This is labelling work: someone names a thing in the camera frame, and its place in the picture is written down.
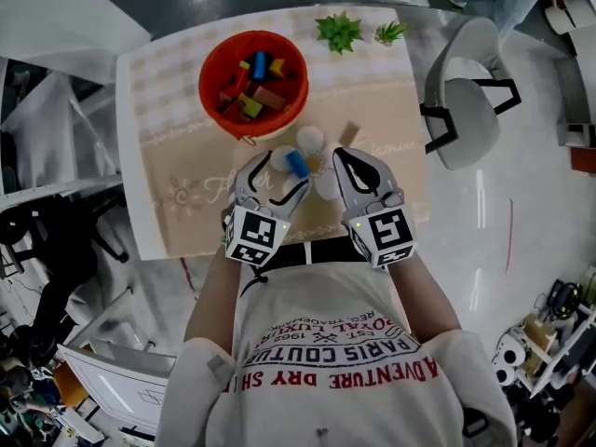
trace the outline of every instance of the desk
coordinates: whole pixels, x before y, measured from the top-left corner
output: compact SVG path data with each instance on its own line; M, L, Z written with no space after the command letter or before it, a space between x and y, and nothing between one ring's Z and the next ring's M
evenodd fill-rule
M365 41L356 42L353 53L339 55L317 40L315 19L344 10L350 19L361 20ZM422 122L406 45L403 39L392 48L371 43L375 27L396 17L394 9L383 7L274 10L200 25L121 56L116 71L118 144L141 257L215 252L222 234L219 213L228 204L236 170L250 157L280 146L297 147L312 157L311 169L320 178L295 212L286 243L345 235L343 203L330 185L329 155L350 128L359 128L351 147L385 160L406 201L414 205L416 220L427 219ZM197 94L201 65L210 51L247 30L290 38L305 57L309 80L308 101L294 126L256 147L217 127ZM281 196L289 183L288 174L273 164L257 185L267 193L264 199Z

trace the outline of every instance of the white t-shirt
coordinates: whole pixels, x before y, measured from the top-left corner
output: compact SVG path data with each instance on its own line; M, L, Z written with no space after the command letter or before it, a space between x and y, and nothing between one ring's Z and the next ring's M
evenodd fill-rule
M419 345L387 272L313 264L267 276L238 300L233 357L206 339L184 344L157 447L515 445L478 337ZM490 442L464 440L462 406L485 415Z

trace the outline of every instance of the green block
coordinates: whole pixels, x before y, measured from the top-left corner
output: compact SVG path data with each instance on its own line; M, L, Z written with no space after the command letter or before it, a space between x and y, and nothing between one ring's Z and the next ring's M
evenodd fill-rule
M255 100L252 100L251 98L247 98L244 102L244 108L242 108L242 111L245 115L248 115L254 119L259 114L262 108L262 104Z

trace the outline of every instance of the white floor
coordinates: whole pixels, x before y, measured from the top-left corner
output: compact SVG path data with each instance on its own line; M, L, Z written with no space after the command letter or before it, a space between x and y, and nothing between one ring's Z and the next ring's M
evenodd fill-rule
M445 25L453 14L411 7L399 13L409 23L406 41L420 85L448 40ZM515 32L503 55L522 104L499 116L501 137L477 165L450 171L436 155L427 157L431 220L418 227L429 269L463 327L477 332L489 353L556 278L576 280L596 258L596 179L571 171L568 150L557 141L562 100L553 61L563 55ZM131 260L118 264L98 251L98 276L72 297L76 320L85 323L131 286L133 301L118 318L154 341L158 352L176 353L209 259L186 260L191 288L179 260L138 259L126 210L109 212L100 229L115 244L114 229ZM33 270L18 279L29 290L15 280L0 282L0 305L16 323L29 324L39 299L32 290L41 285Z

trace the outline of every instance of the succulent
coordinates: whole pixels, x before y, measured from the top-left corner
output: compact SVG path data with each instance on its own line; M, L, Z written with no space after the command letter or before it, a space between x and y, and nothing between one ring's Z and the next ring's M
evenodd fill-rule
M352 51L352 42L361 40L360 20L351 20L345 12L333 15L326 19L317 20L320 35L318 40L327 40L329 49L337 51L340 55L345 49Z
M379 25L376 32L374 32L374 39L382 45L390 47L395 40L400 39L405 30L405 23L399 23L397 20L393 20L389 24L383 23Z

